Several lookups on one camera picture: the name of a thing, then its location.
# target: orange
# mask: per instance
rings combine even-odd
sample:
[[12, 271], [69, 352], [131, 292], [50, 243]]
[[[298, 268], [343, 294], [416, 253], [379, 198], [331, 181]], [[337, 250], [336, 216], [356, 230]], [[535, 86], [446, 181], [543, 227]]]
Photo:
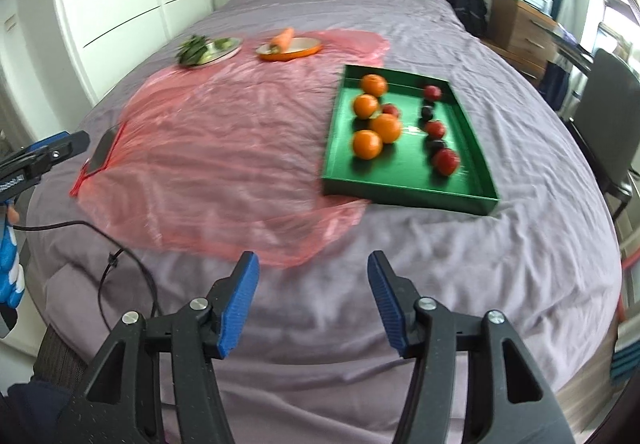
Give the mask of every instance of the orange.
[[353, 99], [353, 112], [358, 119], [368, 119], [378, 109], [378, 100], [372, 96], [363, 93]]
[[385, 144], [393, 144], [402, 133], [402, 123], [389, 113], [381, 113], [371, 119], [369, 127], [380, 135]]
[[365, 75], [360, 80], [360, 87], [364, 93], [369, 93], [377, 98], [382, 97], [389, 89], [384, 77], [373, 74]]
[[382, 139], [369, 129], [356, 131], [351, 140], [351, 148], [356, 157], [371, 160], [380, 155]]

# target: green tray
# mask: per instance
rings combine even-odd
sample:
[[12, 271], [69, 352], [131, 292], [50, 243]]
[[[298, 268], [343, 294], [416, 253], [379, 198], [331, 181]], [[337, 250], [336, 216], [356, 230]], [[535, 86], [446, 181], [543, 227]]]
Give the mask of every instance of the green tray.
[[[391, 102], [401, 111], [402, 135], [385, 145], [377, 158], [366, 161], [351, 151], [351, 137], [366, 129], [368, 121], [357, 119], [351, 103], [362, 93], [360, 79], [382, 75], [389, 84], [382, 104]], [[432, 84], [442, 90], [434, 119], [447, 127], [444, 140], [460, 155], [460, 167], [449, 178], [432, 166], [424, 148], [426, 133], [419, 127], [422, 90]], [[348, 64], [335, 98], [322, 172], [326, 195], [346, 195], [379, 204], [431, 207], [474, 215], [488, 215], [498, 204], [491, 173], [465, 111], [446, 80], [396, 70]]]

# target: chair backrest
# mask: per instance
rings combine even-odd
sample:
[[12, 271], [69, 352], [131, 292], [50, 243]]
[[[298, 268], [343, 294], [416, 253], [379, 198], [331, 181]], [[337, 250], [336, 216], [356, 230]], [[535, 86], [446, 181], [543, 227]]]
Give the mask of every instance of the chair backrest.
[[640, 81], [624, 61], [597, 51], [574, 124], [607, 177], [622, 182], [640, 145]]

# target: blue and white glove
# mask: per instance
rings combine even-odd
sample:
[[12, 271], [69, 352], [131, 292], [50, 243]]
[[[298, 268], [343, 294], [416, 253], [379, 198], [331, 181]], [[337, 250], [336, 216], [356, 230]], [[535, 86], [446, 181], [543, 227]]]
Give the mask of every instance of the blue and white glove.
[[18, 244], [9, 216], [2, 219], [2, 242], [0, 243], [0, 303], [11, 308], [20, 304], [24, 294], [24, 270], [20, 265]]

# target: hand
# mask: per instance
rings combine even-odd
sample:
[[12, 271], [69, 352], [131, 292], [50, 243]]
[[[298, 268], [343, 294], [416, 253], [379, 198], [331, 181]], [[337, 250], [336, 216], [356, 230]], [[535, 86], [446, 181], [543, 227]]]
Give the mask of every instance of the hand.
[[0, 241], [0, 303], [16, 308], [24, 294], [24, 270], [20, 265], [18, 244], [12, 225], [20, 215], [12, 204], [7, 204], [2, 214], [2, 239]]

